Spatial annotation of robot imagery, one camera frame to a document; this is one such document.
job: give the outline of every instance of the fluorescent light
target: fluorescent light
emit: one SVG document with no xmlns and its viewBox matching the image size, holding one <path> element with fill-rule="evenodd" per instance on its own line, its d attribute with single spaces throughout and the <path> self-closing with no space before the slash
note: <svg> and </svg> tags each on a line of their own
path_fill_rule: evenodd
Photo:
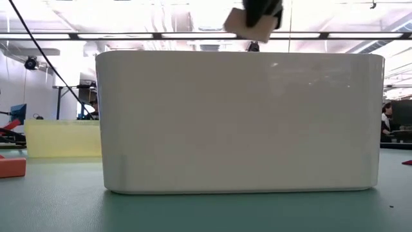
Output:
<svg viewBox="0 0 412 232">
<path fill-rule="evenodd" d="M 320 33 L 271 33 L 270 38 L 318 38 Z"/>
<path fill-rule="evenodd" d="M 163 38 L 195 38 L 195 39 L 213 39 L 213 38 L 236 38 L 232 33 L 173 33 L 162 34 Z"/>
<path fill-rule="evenodd" d="M 79 34 L 81 39 L 151 39 L 152 34 Z"/>
<path fill-rule="evenodd" d="M 35 39 L 70 39 L 68 34 L 33 34 Z M 0 34 L 0 39 L 30 39 L 28 34 Z"/>
<path fill-rule="evenodd" d="M 187 41 L 187 45 L 232 45 L 233 41 Z"/>
<path fill-rule="evenodd" d="M 398 38 L 403 33 L 331 33 L 329 38 Z"/>
</svg>

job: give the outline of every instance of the black monitor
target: black monitor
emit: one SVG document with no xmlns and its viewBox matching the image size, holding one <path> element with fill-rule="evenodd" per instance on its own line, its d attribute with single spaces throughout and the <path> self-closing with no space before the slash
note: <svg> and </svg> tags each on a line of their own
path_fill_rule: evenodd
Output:
<svg viewBox="0 0 412 232">
<path fill-rule="evenodd" d="M 412 100 L 392 101 L 392 123 L 412 126 Z"/>
<path fill-rule="evenodd" d="M 20 104 L 17 106 L 12 106 L 10 108 L 10 120 L 14 121 L 19 119 L 20 125 L 24 125 L 24 120 L 26 119 L 27 104 Z"/>
</svg>

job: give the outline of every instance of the red object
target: red object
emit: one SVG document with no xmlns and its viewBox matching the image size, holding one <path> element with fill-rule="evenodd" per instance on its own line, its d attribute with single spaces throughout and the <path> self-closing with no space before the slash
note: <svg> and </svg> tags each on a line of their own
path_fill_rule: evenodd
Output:
<svg viewBox="0 0 412 232">
<path fill-rule="evenodd" d="M 14 119 L 11 123 L 7 124 L 3 129 L 12 130 L 21 124 L 19 119 Z"/>
<path fill-rule="evenodd" d="M 26 175 L 26 159 L 6 159 L 0 155 L 0 178 L 23 177 Z"/>
<path fill-rule="evenodd" d="M 412 160 L 405 161 L 405 162 L 403 162 L 402 164 L 405 164 L 405 165 L 412 165 Z"/>
</svg>

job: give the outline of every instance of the person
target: person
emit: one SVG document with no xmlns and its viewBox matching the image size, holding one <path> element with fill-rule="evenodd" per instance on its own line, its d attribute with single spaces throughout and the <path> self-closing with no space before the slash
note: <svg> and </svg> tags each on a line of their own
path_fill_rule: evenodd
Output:
<svg viewBox="0 0 412 232">
<path fill-rule="evenodd" d="M 382 120 L 380 122 L 381 142 L 391 142 L 391 139 L 388 137 L 391 134 L 390 118 L 392 118 L 392 104 L 388 102 L 382 107 Z"/>
<path fill-rule="evenodd" d="M 86 120 L 92 120 L 92 117 L 93 117 L 94 120 L 98 120 L 98 102 L 97 102 L 97 100 L 91 101 L 90 104 L 93 107 L 93 109 L 95 109 L 95 111 L 87 114 L 86 115 Z"/>
</svg>

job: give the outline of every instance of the white plastic bin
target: white plastic bin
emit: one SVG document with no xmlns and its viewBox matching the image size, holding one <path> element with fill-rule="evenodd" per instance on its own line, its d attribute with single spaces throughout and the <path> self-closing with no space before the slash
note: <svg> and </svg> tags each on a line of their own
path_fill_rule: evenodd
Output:
<svg viewBox="0 0 412 232">
<path fill-rule="evenodd" d="M 112 191 L 377 184 L 381 56 L 117 51 L 96 61 L 104 184 Z"/>
<path fill-rule="evenodd" d="M 29 157 L 101 157 L 99 121 L 26 120 Z"/>
</svg>

